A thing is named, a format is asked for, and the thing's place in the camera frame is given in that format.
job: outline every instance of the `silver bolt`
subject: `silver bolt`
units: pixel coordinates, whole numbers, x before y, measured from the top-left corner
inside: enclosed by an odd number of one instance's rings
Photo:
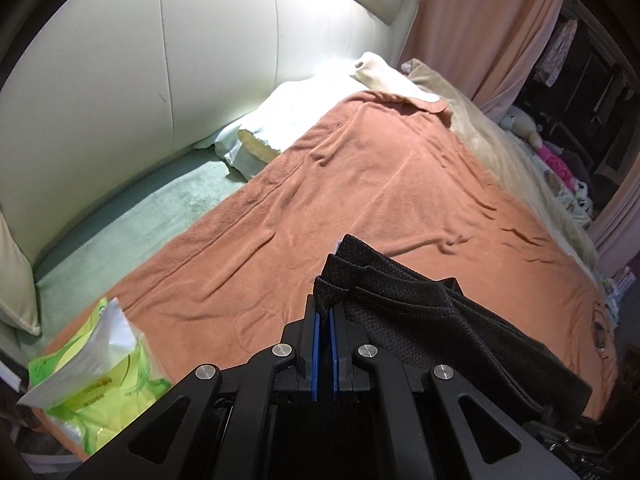
[[[453,377],[453,368],[449,365],[438,365],[433,369],[433,374],[443,381]]]
[[[288,345],[286,343],[278,343],[271,349],[271,351],[273,352],[273,355],[277,357],[286,357],[291,354],[293,348],[291,348],[291,345]]]
[[[362,345],[358,348],[358,354],[362,357],[375,357],[378,355],[378,349],[373,345]]]
[[[210,379],[216,374],[216,367],[212,365],[200,365],[196,368],[196,377],[199,379]]]

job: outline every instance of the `green and white package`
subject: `green and white package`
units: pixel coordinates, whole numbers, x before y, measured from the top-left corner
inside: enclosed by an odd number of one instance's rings
[[[104,298],[58,352],[29,363],[29,379],[19,403],[45,410],[88,454],[171,387],[118,300]]]

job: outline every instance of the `black mesh fabric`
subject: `black mesh fabric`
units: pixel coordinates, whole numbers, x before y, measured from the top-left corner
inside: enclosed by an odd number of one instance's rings
[[[341,301],[370,341],[420,368],[448,364],[518,423],[569,430],[591,389],[543,344],[463,295],[346,235],[314,284],[325,316]]]

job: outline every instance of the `triangular cutout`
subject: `triangular cutout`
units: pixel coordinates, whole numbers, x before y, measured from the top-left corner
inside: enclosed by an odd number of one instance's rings
[[[519,452],[519,441],[471,397],[462,396],[458,402],[485,463],[494,464]]]
[[[190,402],[187,396],[179,397],[162,415],[132,439],[129,444],[130,452],[154,464],[164,462]]]

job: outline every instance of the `headboard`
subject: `headboard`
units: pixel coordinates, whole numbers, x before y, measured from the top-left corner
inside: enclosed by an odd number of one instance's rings
[[[396,64],[416,10],[416,0],[67,0],[0,91],[0,208],[13,238],[33,264],[113,190],[279,83],[367,50]]]

